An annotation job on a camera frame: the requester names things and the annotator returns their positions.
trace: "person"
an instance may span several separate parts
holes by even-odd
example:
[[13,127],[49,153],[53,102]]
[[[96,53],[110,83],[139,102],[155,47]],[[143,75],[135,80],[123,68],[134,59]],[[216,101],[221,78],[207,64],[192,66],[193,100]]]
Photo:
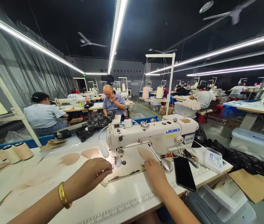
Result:
[[169,93],[169,90],[167,89],[167,87],[163,86],[163,97],[167,98],[168,93]]
[[[178,224],[199,223],[168,183],[160,164],[154,159],[149,159],[144,162],[144,166],[150,186],[163,200],[174,222]],[[111,173],[112,165],[107,160],[103,158],[87,160],[69,179],[60,183],[59,186],[56,186],[35,204],[13,218],[8,224],[48,223],[64,207],[70,209],[71,206],[75,206],[74,201],[92,191]]]
[[103,87],[103,93],[106,98],[103,101],[103,113],[107,116],[109,110],[115,110],[116,115],[121,115],[121,121],[125,120],[124,112],[126,110],[125,98],[118,93],[114,93],[110,85]]
[[189,96],[189,99],[197,99],[201,105],[201,109],[206,109],[210,106],[211,101],[216,101],[216,96],[213,92],[207,91],[205,85],[200,85],[197,87],[199,92]]
[[176,93],[179,96],[184,96],[187,94],[188,89],[185,86],[181,86],[178,85],[176,91],[174,91],[174,93]]
[[237,86],[232,87],[230,90],[231,90],[231,93],[229,94],[228,97],[240,98],[241,92],[243,92],[244,90],[247,90],[247,88],[245,86],[243,86],[242,83],[239,83]]
[[71,125],[68,120],[62,122],[57,121],[57,118],[68,118],[69,115],[59,110],[56,105],[50,105],[49,95],[46,93],[35,92],[31,100],[35,104],[24,108],[24,114],[37,135],[51,135],[54,131]]
[[76,89],[75,89],[75,88],[72,88],[72,89],[71,89],[71,94],[69,94],[69,95],[67,96],[67,98],[68,98],[68,99],[72,99],[72,98],[82,98],[82,96],[81,96],[81,95],[78,95],[78,94],[76,93]]

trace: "black hair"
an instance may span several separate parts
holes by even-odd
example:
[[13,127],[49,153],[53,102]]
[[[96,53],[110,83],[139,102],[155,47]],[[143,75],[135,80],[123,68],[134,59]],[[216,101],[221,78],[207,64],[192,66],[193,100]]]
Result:
[[43,92],[35,92],[33,95],[32,95],[32,102],[34,103],[39,103],[45,99],[49,98],[49,95],[46,94],[46,93],[43,93]]
[[197,87],[197,89],[206,90],[206,86],[205,85],[200,85],[200,86]]

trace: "fluorescent light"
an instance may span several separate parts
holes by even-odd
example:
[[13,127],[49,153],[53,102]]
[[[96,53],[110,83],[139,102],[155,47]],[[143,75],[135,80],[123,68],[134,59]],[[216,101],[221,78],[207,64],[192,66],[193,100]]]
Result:
[[[212,57],[212,56],[215,56],[215,55],[219,55],[219,54],[222,54],[222,53],[225,53],[225,52],[229,52],[229,51],[233,51],[233,50],[236,50],[236,49],[239,49],[239,48],[251,46],[251,45],[254,45],[254,44],[257,44],[257,43],[261,43],[261,42],[264,42],[264,36],[263,37],[258,37],[258,38],[252,39],[252,40],[248,40],[248,41],[245,41],[243,43],[236,44],[236,45],[233,45],[233,46],[230,46],[230,47],[227,47],[227,48],[223,48],[221,50],[214,51],[213,53],[203,54],[201,56],[198,56],[198,57],[195,57],[195,58],[192,58],[192,59],[189,59],[189,60],[182,61],[180,63],[175,64],[174,67],[177,67],[177,66],[180,66],[180,65],[185,65],[185,64],[188,64],[188,63],[191,63],[191,62],[194,62],[194,61],[198,61],[198,60],[201,60],[201,59],[209,58],[209,57]],[[154,72],[159,72],[159,71],[164,71],[166,69],[169,69],[170,67],[171,66],[168,66],[168,67],[161,68],[161,69],[158,69],[158,70],[155,70],[155,71],[152,71],[152,72],[148,72],[148,74],[151,74],[151,73],[154,73]]]
[[112,62],[114,59],[114,54],[115,54],[116,46],[117,46],[118,39],[119,39],[120,28],[123,23],[123,16],[125,14],[126,4],[127,4],[127,0],[121,0],[120,7],[119,7],[118,20],[117,20],[117,25],[116,25],[116,30],[115,30],[114,42],[113,42],[112,50],[110,52],[108,75],[111,72]]
[[264,69],[264,67],[247,68],[247,69],[240,69],[240,70],[233,70],[233,71],[226,71],[226,72],[218,72],[218,73],[202,74],[202,75],[198,75],[198,76],[214,75],[214,74],[225,74],[225,73],[232,73],[232,72],[243,72],[243,71],[261,70],[261,69]]
[[29,39],[28,37],[26,37],[22,33],[18,32],[14,28],[10,27],[9,25],[5,24],[1,20],[0,20],[0,28],[3,29],[4,31],[8,32],[9,34],[12,34],[14,37],[20,39],[21,41],[24,41],[25,43],[29,44],[30,46],[34,47],[35,49],[37,49],[37,50],[45,53],[46,55],[48,55],[48,56],[60,61],[61,63],[65,64],[66,66],[76,70],[77,72],[80,72],[80,73],[84,74],[84,71],[82,71],[82,70],[78,69],[77,67],[71,65],[66,60],[62,59],[61,57],[59,57],[56,54],[52,53],[51,51],[47,50],[46,48],[44,48],[40,44],[38,44],[38,43],[34,42],[33,40]]
[[86,75],[108,75],[106,72],[86,72]]
[[249,65],[249,66],[245,66],[245,67],[228,68],[228,69],[223,69],[223,70],[215,70],[215,71],[209,71],[209,72],[194,73],[194,74],[190,74],[190,75],[187,75],[187,76],[197,76],[197,75],[201,75],[201,74],[210,74],[210,73],[219,74],[218,72],[237,70],[237,69],[245,69],[245,68],[263,67],[263,66],[264,66],[264,64]]

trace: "ceiling fan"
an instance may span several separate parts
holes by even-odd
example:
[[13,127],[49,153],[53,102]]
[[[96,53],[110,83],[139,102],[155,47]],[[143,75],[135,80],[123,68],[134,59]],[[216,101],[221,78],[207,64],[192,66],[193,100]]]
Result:
[[78,34],[83,38],[83,39],[80,39],[80,42],[83,43],[82,45],[80,45],[80,47],[84,47],[86,45],[94,45],[94,46],[99,46],[99,47],[107,47],[106,45],[96,44],[96,43],[90,42],[90,40],[88,40],[81,32],[78,32]]
[[241,13],[242,9],[248,7],[249,5],[254,3],[255,1],[256,0],[249,0],[242,5],[238,5],[233,11],[225,12],[225,13],[214,15],[214,16],[209,16],[209,17],[203,18],[203,20],[214,19],[214,18],[218,18],[218,17],[222,17],[222,16],[230,16],[232,19],[232,22],[231,22],[232,25],[235,25],[240,21],[240,13]]
[[169,51],[157,51],[157,50],[154,50],[154,49],[150,48],[149,51],[156,51],[156,52],[159,52],[159,53],[162,53],[162,54],[167,54],[167,53],[172,52],[172,51],[177,51],[177,49],[169,50]]

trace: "bald man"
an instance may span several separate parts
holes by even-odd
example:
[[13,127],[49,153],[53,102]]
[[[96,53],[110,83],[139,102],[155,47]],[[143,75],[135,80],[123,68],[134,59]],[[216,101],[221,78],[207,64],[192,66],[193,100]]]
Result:
[[121,115],[121,121],[125,119],[124,112],[126,110],[126,102],[122,95],[113,93],[113,89],[110,85],[103,87],[103,92],[107,96],[103,101],[103,112],[107,116],[109,110],[115,110],[116,115]]

